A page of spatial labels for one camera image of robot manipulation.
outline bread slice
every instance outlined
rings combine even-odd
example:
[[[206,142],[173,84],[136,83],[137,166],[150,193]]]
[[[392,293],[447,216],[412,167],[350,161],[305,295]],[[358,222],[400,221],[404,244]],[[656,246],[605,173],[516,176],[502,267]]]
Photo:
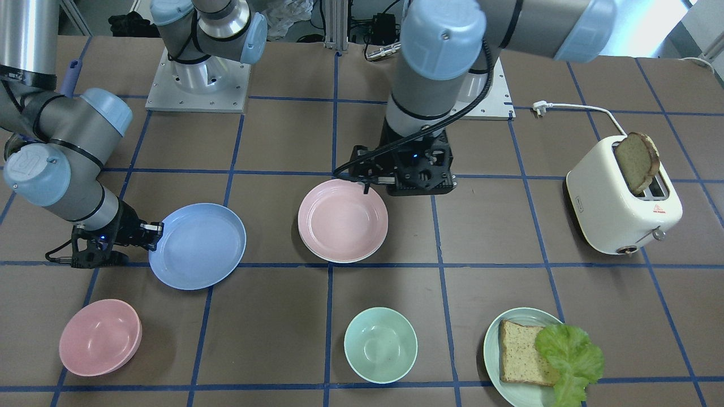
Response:
[[[527,327],[503,319],[500,322],[500,380],[553,386],[558,371],[536,349],[538,332],[543,327]]]
[[[659,151],[648,135],[629,133],[618,144],[614,154],[628,189],[634,195],[644,192],[659,172]]]

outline white cable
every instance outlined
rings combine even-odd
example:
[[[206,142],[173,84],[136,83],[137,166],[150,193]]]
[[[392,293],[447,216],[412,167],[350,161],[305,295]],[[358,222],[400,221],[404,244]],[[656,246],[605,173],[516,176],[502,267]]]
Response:
[[[712,73],[715,73],[714,67],[707,61],[706,59],[697,58],[695,56],[688,56],[686,58],[680,58],[682,61],[697,61],[701,62],[702,64],[709,67],[709,70],[712,71]]]
[[[603,109],[602,107],[596,107],[596,106],[587,106],[584,104],[567,104],[567,103],[548,103],[546,101],[537,101],[533,104],[531,107],[531,110],[536,112],[538,117],[543,117],[544,114],[546,114],[546,109],[549,109],[551,107],[567,107],[567,108],[573,108],[573,109],[585,109],[585,110],[595,110],[596,112],[603,112],[608,115],[608,117],[613,122],[613,125],[616,126],[618,131],[620,131],[621,135],[626,135],[626,131],[623,130],[623,127],[618,124],[618,121],[616,118],[606,109]]]

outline toaster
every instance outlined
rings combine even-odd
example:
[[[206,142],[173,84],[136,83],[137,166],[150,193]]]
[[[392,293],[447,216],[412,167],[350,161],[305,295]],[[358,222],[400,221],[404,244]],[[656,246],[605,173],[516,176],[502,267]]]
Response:
[[[586,242],[612,255],[635,253],[652,240],[663,240],[683,213],[663,163],[643,193],[635,196],[628,189],[613,153],[624,138],[599,141],[563,183],[569,212]]]

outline white mounting plate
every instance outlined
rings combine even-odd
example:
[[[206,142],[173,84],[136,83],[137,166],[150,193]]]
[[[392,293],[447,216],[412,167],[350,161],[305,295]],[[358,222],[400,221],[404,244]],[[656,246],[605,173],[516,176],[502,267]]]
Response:
[[[223,60],[229,69],[230,86],[213,93],[194,94],[176,86],[173,67],[164,49],[153,77],[146,108],[160,112],[216,112],[243,113],[249,88],[251,66],[228,59]]]
[[[497,60],[493,69],[493,84],[490,87],[488,96],[483,99],[475,109],[471,110],[461,119],[474,120],[508,120],[509,117],[515,118],[515,109],[513,108],[513,100],[510,98],[508,90],[508,82],[505,79],[505,73],[502,71],[502,62]],[[468,106],[468,102],[457,101],[452,108],[452,113]]]

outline pink plate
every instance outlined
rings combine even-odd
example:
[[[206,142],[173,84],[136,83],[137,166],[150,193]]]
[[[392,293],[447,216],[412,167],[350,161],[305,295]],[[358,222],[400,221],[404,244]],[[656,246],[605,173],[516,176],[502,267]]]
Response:
[[[309,191],[299,208],[299,234],[312,253],[335,263],[369,257],[387,235],[387,208],[372,189],[329,180]]]
[[[60,336],[60,360],[78,376],[98,376],[128,362],[138,349],[141,325],[121,300],[100,300],[74,315]]]

